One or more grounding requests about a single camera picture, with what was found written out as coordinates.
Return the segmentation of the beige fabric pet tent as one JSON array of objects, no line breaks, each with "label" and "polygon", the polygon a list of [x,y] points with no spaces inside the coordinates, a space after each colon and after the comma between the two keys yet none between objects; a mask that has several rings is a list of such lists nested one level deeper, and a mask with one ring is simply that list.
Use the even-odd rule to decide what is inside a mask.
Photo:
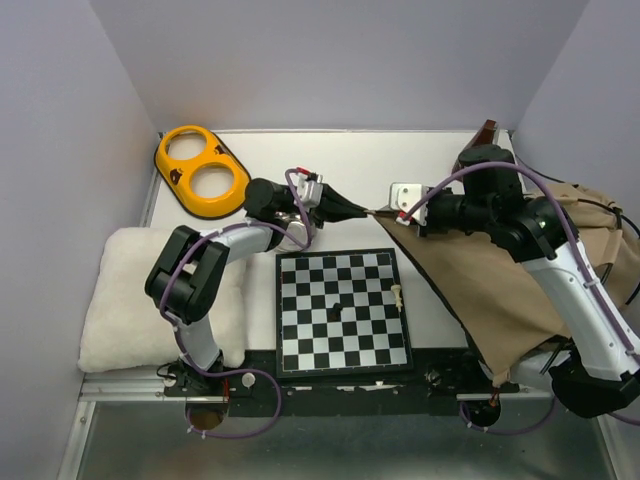
[{"label": "beige fabric pet tent", "polygon": [[470,335],[494,386],[510,381],[516,363],[549,339],[570,332],[536,281],[485,233],[419,237],[378,211],[391,236]]}]

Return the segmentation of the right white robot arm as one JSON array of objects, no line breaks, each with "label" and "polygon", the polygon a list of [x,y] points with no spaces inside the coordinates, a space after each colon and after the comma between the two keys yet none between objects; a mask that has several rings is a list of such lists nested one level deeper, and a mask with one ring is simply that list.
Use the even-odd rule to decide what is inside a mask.
[{"label": "right white robot arm", "polygon": [[540,177],[494,144],[460,153],[460,170],[398,218],[421,233],[482,232],[542,288],[569,328],[568,359],[549,369],[557,399],[592,418],[639,397],[639,338],[594,273],[577,228]]}]

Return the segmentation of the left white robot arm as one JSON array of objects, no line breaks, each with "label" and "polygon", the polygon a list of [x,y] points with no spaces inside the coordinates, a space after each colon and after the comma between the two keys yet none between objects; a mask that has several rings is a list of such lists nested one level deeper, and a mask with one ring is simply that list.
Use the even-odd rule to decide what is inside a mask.
[{"label": "left white robot arm", "polygon": [[304,251],[325,223],[365,218],[359,206],[301,169],[285,172],[284,185],[264,178],[245,189],[242,222],[209,233],[187,226],[173,230],[144,286],[160,315],[171,325],[187,382],[201,395],[222,380],[221,356],[208,319],[227,265],[269,252],[285,239]]}]

